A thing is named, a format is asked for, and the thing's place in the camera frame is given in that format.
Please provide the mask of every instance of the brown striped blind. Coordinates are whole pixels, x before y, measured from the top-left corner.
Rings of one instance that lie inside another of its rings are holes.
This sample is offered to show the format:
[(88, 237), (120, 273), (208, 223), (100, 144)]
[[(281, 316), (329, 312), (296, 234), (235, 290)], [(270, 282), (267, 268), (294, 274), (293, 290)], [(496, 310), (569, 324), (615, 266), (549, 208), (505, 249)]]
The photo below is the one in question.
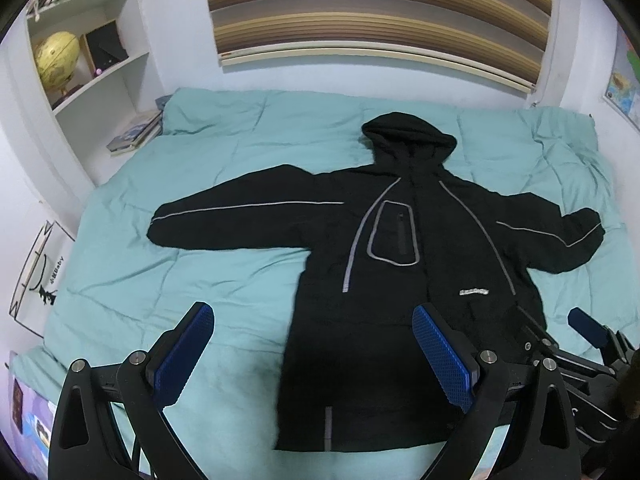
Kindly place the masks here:
[(423, 60), (530, 91), (552, 0), (208, 0), (223, 64), (344, 54)]

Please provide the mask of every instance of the metal bolt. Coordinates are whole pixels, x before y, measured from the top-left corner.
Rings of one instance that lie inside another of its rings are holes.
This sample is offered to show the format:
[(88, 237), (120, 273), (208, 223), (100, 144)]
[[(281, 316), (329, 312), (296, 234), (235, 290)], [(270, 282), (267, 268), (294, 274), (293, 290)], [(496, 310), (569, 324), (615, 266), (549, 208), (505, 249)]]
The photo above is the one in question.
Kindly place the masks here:
[(82, 359), (78, 359), (76, 361), (73, 361), (73, 363), (71, 363), (72, 372), (79, 372), (83, 368), (84, 368), (84, 361)]
[(498, 356), (491, 352), (491, 350), (482, 350), (480, 352), (480, 358), (488, 365), (495, 363), (498, 360)]
[(553, 371), (556, 368), (558, 368), (558, 365), (556, 365), (556, 362), (553, 359), (550, 359), (548, 357), (542, 359), (542, 364), (545, 366), (545, 368), (549, 371)]
[(129, 356), (129, 362), (132, 365), (139, 365), (140, 363), (145, 362), (145, 359), (146, 359), (146, 354), (142, 350), (133, 352), (133, 354)]

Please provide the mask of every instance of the jacket's right sleeve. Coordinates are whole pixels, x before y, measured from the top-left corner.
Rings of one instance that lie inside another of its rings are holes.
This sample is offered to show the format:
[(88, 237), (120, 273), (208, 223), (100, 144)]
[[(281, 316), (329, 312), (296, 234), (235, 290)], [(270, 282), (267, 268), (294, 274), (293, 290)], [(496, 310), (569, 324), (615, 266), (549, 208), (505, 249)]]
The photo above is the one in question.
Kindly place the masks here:
[(343, 204), (323, 177), (293, 166), (243, 175), (160, 206), (147, 236), (181, 249), (311, 248), (324, 216)]
[(557, 204), (533, 193), (494, 196), (494, 228), (527, 267), (559, 273), (588, 262), (604, 238), (600, 216), (580, 209), (562, 216)]

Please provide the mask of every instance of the small blackboard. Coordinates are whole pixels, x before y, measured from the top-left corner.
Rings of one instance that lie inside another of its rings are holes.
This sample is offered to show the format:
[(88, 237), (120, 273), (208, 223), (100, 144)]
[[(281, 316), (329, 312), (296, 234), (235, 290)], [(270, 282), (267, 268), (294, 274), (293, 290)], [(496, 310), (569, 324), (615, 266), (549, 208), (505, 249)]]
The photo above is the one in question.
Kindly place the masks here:
[(129, 57), (120, 42), (115, 20), (86, 33), (81, 44), (93, 75), (96, 70), (104, 72)]

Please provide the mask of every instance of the light blue quilt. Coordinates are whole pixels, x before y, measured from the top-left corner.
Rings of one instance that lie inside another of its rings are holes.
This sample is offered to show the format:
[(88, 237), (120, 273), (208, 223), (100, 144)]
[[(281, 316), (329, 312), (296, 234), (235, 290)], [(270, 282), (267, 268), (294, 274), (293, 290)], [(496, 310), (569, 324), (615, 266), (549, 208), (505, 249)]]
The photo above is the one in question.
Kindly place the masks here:
[[(165, 413), (208, 477), (419, 478), (440, 446), (353, 454), (272, 450), (280, 360), (306, 251), (183, 251), (156, 247), (145, 236), (162, 203), (250, 171), (293, 164), (319, 173), (371, 163), (360, 127), (394, 110), (455, 136), (458, 147), (446, 167), (462, 178), (503, 194), (531, 191), (563, 213), (599, 211), (607, 234), (588, 264), (557, 276), (531, 273), (549, 330), (565, 349), (588, 350), (566, 325), (574, 306), (638, 342), (634, 258), (590, 118), (558, 108), (497, 112), (311, 92), (183, 89), (166, 106), (164, 135), (91, 196), (44, 344), (17, 357), (15, 373), (55, 402), (74, 359), (121, 362), (148, 349), (192, 303), (205, 301), (215, 310), (214, 336)], [(124, 419), (120, 412), (130, 445)], [(485, 463), (495, 458), (504, 430), (494, 437)]]

